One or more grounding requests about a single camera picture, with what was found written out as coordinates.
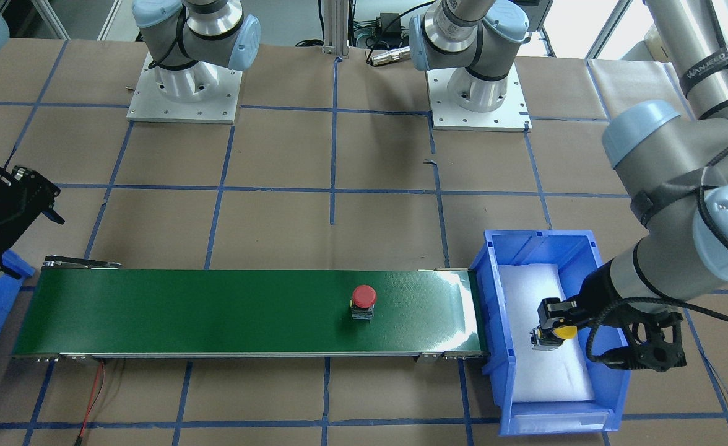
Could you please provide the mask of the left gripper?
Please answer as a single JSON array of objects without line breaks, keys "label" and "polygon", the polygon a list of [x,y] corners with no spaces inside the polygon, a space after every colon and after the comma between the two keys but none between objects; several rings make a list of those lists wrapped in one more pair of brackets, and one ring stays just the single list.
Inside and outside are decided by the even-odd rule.
[{"label": "left gripper", "polygon": [[[537,313],[539,328],[557,328],[578,325],[584,310],[584,325],[591,329],[585,355],[591,362],[617,370],[666,372],[686,364],[681,331],[683,316],[670,310],[681,304],[682,301],[672,297],[620,297],[610,274],[592,272],[580,288],[578,305],[574,299],[548,297],[540,301]],[[592,348],[601,326],[619,328],[627,346],[594,354]]]}]

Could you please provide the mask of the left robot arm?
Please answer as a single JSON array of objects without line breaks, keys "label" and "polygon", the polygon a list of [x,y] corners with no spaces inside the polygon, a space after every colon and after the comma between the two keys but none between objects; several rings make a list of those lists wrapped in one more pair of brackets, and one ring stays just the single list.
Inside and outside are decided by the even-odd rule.
[{"label": "left robot arm", "polygon": [[680,308],[728,321],[690,304],[728,282],[728,1],[645,4],[697,118],[650,100],[607,125],[605,154],[648,234],[578,294],[542,300],[530,337],[552,351],[589,328],[591,362],[666,372],[686,364]]}]

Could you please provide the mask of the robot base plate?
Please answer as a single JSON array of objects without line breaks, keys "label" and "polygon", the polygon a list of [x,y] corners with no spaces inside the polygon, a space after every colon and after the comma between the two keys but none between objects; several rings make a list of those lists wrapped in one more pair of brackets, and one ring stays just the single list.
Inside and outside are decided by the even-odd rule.
[{"label": "robot base plate", "polygon": [[533,128],[515,65],[485,81],[465,68],[426,72],[433,127],[451,131],[523,132]]},{"label": "robot base plate", "polygon": [[147,54],[126,118],[149,123],[233,125],[243,73],[199,62],[182,71],[149,68]]}]

